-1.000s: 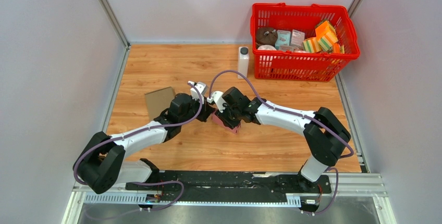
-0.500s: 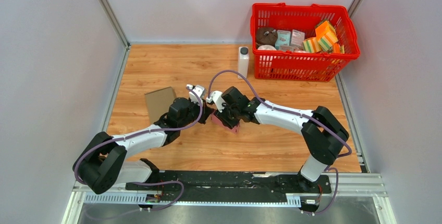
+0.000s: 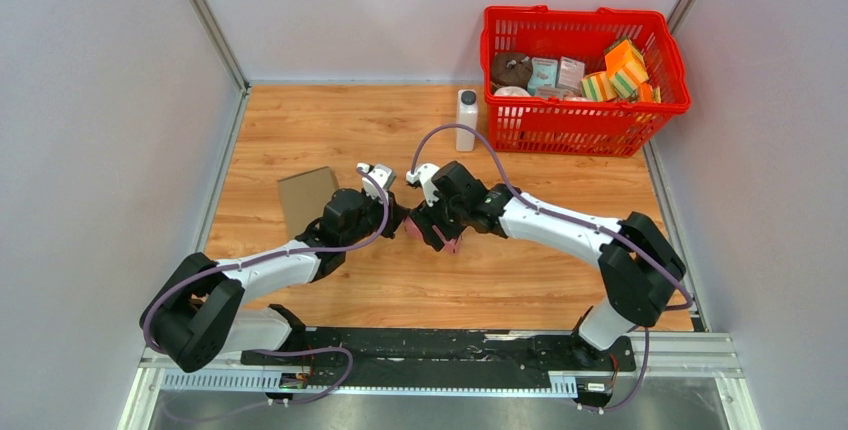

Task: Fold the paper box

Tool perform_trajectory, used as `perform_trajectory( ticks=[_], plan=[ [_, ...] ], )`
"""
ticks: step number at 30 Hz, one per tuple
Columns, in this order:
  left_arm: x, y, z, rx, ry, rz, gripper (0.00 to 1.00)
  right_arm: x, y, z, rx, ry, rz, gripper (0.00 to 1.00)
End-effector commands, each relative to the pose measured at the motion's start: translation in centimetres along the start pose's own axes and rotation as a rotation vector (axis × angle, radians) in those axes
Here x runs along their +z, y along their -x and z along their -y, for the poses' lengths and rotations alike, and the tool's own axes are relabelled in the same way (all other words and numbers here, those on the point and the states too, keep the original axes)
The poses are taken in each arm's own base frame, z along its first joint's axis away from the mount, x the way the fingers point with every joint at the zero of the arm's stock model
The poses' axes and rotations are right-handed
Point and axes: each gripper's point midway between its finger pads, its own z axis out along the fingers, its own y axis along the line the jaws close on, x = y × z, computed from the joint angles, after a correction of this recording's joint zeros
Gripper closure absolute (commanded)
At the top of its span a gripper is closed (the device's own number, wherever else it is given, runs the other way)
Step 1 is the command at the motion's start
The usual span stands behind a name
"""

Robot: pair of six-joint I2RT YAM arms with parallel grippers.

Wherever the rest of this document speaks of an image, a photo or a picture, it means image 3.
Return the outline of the pink paper box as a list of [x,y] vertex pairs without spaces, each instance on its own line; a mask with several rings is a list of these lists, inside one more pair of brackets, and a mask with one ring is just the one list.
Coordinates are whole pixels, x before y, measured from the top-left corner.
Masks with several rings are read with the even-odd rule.
[[461,238],[447,239],[435,225],[432,226],[430,231],[425,232],[411,218],[406,218],[403,227],[409,236],[425,243],[437,252],[446,252],[453,255],[459,252]]

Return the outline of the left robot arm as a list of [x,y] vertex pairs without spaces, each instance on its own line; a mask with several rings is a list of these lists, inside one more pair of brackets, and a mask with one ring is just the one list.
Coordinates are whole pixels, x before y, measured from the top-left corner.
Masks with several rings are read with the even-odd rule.
[[394,238],[409,214],[393,192],[372,197],[344,188],[280,247],[235,259],[190,254],[142,312],[145,342],[186,373],[233,351],[267,350],[279,363],[294,364],[306,348],[303,334],[293,329],[296,320],[278,310],[249,312],[243,304],[329,276],[348,253],[379,237]]

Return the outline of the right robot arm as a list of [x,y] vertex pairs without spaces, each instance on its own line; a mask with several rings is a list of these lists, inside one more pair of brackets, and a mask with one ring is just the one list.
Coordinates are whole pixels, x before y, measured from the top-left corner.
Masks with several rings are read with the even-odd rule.
[[486,187],[457,161],[422,164],[406,181],[423,192],[409,222],[436,251],[453,250],[472,229],[541,244],[599,270],[606,295],[578,320],[568,345],[583,368],[598,367],[633,328],[653,327],[685,277],[683,260],[644,214],[602,218],[556,207],[505,183]]

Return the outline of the brown cardboard box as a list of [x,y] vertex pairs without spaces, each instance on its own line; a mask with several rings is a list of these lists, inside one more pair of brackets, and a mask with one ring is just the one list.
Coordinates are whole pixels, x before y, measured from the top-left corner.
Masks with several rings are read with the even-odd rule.
[[335,172],[329,166],[279,179],[277,191],[288,236],[301,234],[321,217],[324,206],[338,189]]

